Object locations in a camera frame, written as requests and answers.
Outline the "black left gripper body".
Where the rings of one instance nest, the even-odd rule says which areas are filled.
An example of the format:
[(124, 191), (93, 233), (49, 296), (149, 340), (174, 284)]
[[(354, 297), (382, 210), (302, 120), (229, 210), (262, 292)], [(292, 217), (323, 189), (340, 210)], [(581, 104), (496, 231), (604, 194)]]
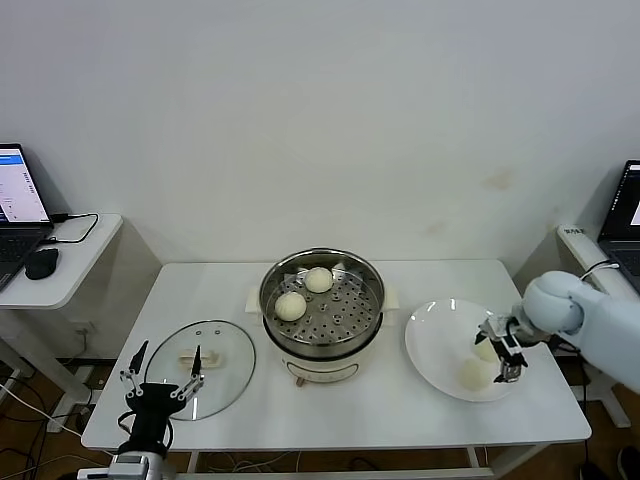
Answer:
[(134, 416), (124, 451), (166, 453), (173, 439), (170, 417), (183, 409), (177, 395), (180, 388), (169, 383), (143, 383), (142, 395), (128, 398), (126, 403)]

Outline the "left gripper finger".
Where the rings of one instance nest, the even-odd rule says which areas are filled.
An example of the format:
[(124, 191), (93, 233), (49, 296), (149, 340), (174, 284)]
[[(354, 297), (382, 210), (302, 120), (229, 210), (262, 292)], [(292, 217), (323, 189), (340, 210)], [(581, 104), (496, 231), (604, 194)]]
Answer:
[(126, 398), (134, 398), (143, 395), (143, 390), (139, 383), (139, 374), (147, 350), (148, 341), (145, 340), (139, 350), (133, 355), (129, 366), (119, 372), (119, 379), (125, 387)]
[(170, 394), (172, 399), (177, 399), (178, 401), (190, 401), (194, 397), (194, 395), (204, 385), (204, 375), (201, 373), (201, 366), (201, 347), (197, 346), (193, 357), (190, 379), (184, 386), (174, 390)]

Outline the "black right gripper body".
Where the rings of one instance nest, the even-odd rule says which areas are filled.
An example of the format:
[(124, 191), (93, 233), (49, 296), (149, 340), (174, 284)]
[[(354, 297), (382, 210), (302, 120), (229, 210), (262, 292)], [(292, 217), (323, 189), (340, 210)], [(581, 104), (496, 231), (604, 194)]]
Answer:
[(520, 324), (514, 316), (490, 315), (487, 318), (487, 334), (495, 345), (505, 350), (522, 350), (522, 344), (516, 334), (520, 331)]

